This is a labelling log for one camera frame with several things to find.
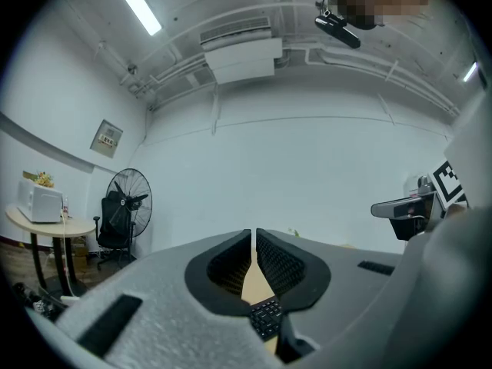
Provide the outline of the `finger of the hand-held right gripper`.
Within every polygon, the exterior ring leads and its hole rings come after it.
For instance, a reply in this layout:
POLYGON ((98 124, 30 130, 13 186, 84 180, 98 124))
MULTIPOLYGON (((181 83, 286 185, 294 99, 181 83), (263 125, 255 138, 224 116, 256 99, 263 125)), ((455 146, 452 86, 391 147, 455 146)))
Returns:
POLYGON ((376 218, 424 218, 424 201, 419 197, 401 198, 371 206, 376 218))

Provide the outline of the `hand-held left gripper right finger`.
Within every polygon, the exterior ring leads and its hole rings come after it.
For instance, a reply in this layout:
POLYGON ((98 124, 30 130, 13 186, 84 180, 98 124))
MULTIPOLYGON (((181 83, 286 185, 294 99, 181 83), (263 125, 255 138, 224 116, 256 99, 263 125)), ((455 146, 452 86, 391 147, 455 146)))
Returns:
POLYGON ((298 368, 382 368, 414 288, 421 237, 403 254, 256 230, 258 265, 283 313, 276 355, 298 368))

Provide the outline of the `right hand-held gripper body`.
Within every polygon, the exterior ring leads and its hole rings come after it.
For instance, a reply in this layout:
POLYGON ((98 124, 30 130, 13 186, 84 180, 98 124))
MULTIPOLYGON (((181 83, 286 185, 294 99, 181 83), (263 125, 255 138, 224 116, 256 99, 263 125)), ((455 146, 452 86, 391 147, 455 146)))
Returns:
POLYGON ((404 198, 419 197, 424 201, 424 218, 388 218, 399 241, 430 232, 446 218, 469 208, 458 176, 447 160, 425 175, 408 178, 404 193, 404 198))

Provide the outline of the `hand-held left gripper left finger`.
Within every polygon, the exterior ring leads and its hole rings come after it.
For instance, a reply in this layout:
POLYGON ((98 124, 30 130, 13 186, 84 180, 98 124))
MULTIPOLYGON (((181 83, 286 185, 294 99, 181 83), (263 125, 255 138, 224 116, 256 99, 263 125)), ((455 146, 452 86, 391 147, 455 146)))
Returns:
POLYGON ((45 325, 72 368, 279 368, 251 326, 242 286, 251 232, 132 262, 45 325))

